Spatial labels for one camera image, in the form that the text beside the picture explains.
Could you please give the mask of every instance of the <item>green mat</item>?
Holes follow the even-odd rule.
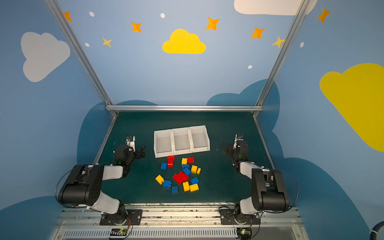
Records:
[[[153,131],[206,125],[211,150],[176,155],[174,167],[160,169],[166,157],[155,158]],[[271,167],[251,113],[230,112],[121,112],[100,157],[100,164],[108,164],[113,157],[113,142],[120,134],[135,136],[135,146],[146,146],[146,157],[133,161],[131,171],[124,179],[103,181],[102,191],[124,203],[183,203],[183,202],[237,202],[251,196],[251,180],[236,172],[232,159],[223,154],[226,144],[233,144],[235,134],[242,133],[248,141],[248,157],[260,166]],[[115,146],[123,144],[125,136],[116,139]],[[194,157],[201,168],[199,190],[184,192],[182,185],[172,179],[179,173],[181,159]],[[161,175],[178,186],[178,193],[164,188],[155,178]]]

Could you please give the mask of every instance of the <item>toy block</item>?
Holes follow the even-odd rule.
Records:
[[[172,177],[178,184],[182,184],[183,183],[183,179],[179,176],[179,175],[177,175],[176,173],[175,173],[175,175],[173,175],[173,177]]]
[[[184,191],[189,191],[189,183],[188,182],[183,182],[183,188],[184,188]]]
[[[197,191],[199,189],[199,186],[197,184],[193,184],[189,186],[191,192]]]
[[[158,176],[156,177],[156,181],[161,185],[161,184],[164,183],[164,178],[163,178],[162,176],[158,175]]]
[[[192,165],[191,172],[196,174],[196,172],[197,172],[197,166]]]
[[[190,174],[191,174],[191,170],[189,170],[189,168],[184,168],[183,169],[183,172],[187,175],[187,176],[189,176]]]
[[[163,162],[161,163],[161,170],[165,170],[165,169],[167,169],[167,163]]]
[[[185,182],[188,181],[189,177],[183,171],[179,172],[179,177],[181,177]]]
[[[173,159],[168,159],[168,167],[173,167]]]
[[[164,180],[163,187],[170,188],[170,186],[171,186],[170,180]]]
[[[192,184],[196,184],[198,182],[199,182],[199,179],[197,177],[194,177],[194,178],[191,179],[191,183]]]

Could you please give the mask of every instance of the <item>red block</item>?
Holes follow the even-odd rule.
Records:
[[[188,175],[185,174],[183,171],[179,172],[179,177],[181,177],[184,180],[184,182],[188,181],[188,178],[189,178]]]
[[[182,184],[183,183],[183,179],[179,176],[179,175],[177,175],[176,173],[175,173],[175,175],[173,175],[173,177],[172,177],[178,184]]]
[[[173,167],[173,159],[169,159],[169,157],[168,157],[168,167]]]

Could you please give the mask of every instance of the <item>small yellow block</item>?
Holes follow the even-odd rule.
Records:
[[[196,172],[197,172],[197,166],[192,165],[191,172],[196,174]]]
[[[158,176],[156,177],[156,181],[157,181],[160,185],[162,185],[162,184],[164,183],[164,178],[163,178],[162,176],[158,175]]]
[[[184,191],[189,191],[189,183],[188,182],[183,182],[183,187],[184,187]]]
[[[197,184],[193,184],[193,185],[189,186],[189,188],[191,189],[191,192],[194,192],[194,191],[197,191],[199,189],[199,186]]]

